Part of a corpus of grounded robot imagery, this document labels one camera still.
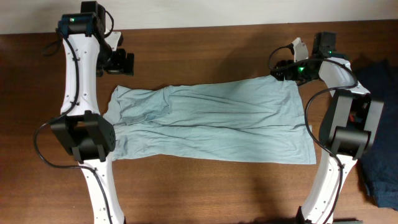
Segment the light teal t-shirt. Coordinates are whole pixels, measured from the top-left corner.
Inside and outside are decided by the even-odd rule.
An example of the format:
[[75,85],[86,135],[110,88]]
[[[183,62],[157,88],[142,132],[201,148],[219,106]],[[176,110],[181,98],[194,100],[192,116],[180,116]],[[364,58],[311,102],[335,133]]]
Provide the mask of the light teal t-shirt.
[[118,86],[104,117],[116,132],[114,159],[316,162],[296,83],[271,76],[156,91]]

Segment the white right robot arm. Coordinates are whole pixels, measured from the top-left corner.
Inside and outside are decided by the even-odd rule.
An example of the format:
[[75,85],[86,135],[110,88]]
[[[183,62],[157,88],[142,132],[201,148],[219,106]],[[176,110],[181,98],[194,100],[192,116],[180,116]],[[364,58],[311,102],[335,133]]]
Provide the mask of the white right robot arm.
[[351,169],[376,137],[384,103],[371,96],[341,54],[327,52],[309,58],[285,60],[270,68],[280,81],[319,79],[327,88],[309,99],[329,93],[331,103],[320,125],[319,135],[310,137],[321,147],[320,165],[312,189],[298,208],[296,223],[333,223],[340,192]]

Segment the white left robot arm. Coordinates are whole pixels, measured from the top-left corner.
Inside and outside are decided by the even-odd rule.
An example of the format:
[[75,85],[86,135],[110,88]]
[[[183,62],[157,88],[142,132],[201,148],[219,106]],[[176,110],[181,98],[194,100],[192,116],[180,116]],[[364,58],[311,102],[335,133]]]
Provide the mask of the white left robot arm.
[[61,116],[50,127],[85,176],[95,223],[125,223],[113,177],[113,125],[99,111],[96,79],[104,72],[133,75],[134,54],[120,32],[106,32],[108,12],[65,14],[58,23],[67,60]]

